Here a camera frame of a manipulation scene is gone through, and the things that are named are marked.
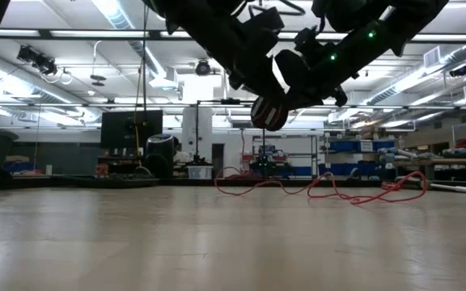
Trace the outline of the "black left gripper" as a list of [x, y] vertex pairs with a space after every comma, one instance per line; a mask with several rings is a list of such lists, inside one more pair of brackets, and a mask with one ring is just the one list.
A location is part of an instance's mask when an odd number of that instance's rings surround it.
[[275, 7], [250, 6], [248, 11], [249, 19], [242, 22], [237, 17], [238, 6], [216, 10], [220, 22], [216, 58], [227, 68], [232, 87], [243, 86], [259, 95], [257, 103], [283, 106], [286, 94], [273, 74], [273, 59], [268, 55], [284, 27], [282, 18]]

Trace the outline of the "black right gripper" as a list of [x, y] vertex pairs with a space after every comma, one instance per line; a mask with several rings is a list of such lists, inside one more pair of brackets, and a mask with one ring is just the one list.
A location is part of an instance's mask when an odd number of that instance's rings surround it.
[[290, 50], [282, 50], [275, 57], [285, 83], [289, 86], [286, 93], [288, 109], [301, 109], [324, 105], [324, 100], [332, 97], [335, 105], [346, 105], [346, 93], [340, 85], [324, 90], [317, 78], [313, 78], [304, 60]]

